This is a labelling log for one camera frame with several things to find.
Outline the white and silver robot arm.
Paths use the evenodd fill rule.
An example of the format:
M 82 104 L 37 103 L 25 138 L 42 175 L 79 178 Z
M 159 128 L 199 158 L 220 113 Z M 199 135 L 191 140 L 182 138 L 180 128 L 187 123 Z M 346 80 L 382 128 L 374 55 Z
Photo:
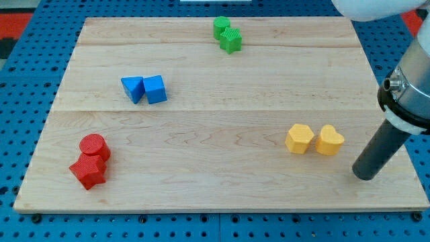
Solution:
M 429 0 L 332 0 L 343 16 L 370 22 L 419 8 Z M 362 180 L 373 179 L 412 135 L 429 134 L 429 18 L 426 17 L 377 94 L 385 120 L 352 165 Z

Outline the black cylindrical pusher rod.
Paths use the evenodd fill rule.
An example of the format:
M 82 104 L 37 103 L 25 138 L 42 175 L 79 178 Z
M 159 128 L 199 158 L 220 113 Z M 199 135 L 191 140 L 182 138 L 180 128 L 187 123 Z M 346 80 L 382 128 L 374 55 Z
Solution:
M 384 120 L 369 143 L 352 165 L 352 172 L 361 180 L 371 180 L 382 170 L 394 154 L 410 137 Z

